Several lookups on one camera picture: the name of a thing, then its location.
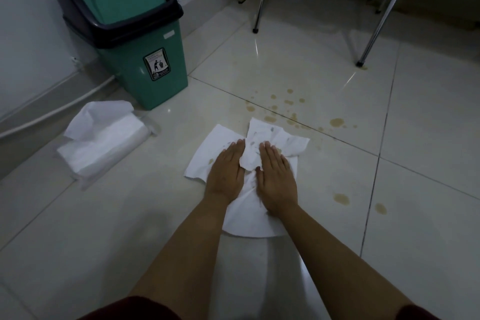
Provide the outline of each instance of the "crumpled tissue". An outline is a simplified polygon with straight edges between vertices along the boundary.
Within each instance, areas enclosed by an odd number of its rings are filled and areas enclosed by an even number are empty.
[[[151,134],[133,111],[128,101],[93,101],[70,122],[64,136],[72,140],[57,152],[80,180],[82,189],[98,180]]]
[[[219,124],[213,128],[202,142],[190,161],[185,176],[207,181],[213,163],[223,149],[244,137]],[[269,141],[281,150],[290,163],[294,177],[297,178],[298,155],[309,142],[309,138],[287,133],[283,128],[252,118],[245,139],[245,151],[240,158],[240,166],[245,168],[243,188],[236,200],[227,208],[223,230],[239,237],[268,238],[286,234],[281,221],[268,214],[267,209],[257,195],[255,168],[262,166],[260,143]]]

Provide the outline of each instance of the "hand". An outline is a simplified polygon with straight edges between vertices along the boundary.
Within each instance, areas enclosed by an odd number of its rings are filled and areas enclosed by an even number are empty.
[[[290,205],[297,205],[297,183],[289,161],[270,142],[260,143],[263,171],[257,171],[257,192],[265,208],[275,216]]]
[[[239,139],[218,155],[208,174],[205,199],[224,201],[228,205],[238,197],[245,176],[245,169],[240,167],[244,150],[245,140]]]

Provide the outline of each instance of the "black and white sticker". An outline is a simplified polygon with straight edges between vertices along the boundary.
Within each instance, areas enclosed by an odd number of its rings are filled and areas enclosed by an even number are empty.
[[[165,48],[160,48],[143,58],[153,81],[171,72]]]

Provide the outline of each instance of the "person's left arm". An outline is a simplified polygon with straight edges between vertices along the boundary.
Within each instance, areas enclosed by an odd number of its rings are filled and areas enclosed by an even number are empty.
[[[220,153],[203,200],[173,233],[130,296],[161,303],[182,320],[207,319],[225,212],[243,187],[245,170],[239,160],[244,149],[243,139]]]

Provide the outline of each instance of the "person's right hand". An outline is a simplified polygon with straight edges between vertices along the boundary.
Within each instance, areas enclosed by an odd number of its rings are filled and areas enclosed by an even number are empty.
[[[257,172],[257,192],[265,208],[275,216],[288,208],[297,205],[297,183],[289,162],[270,142],[260,143],[260,167]]]

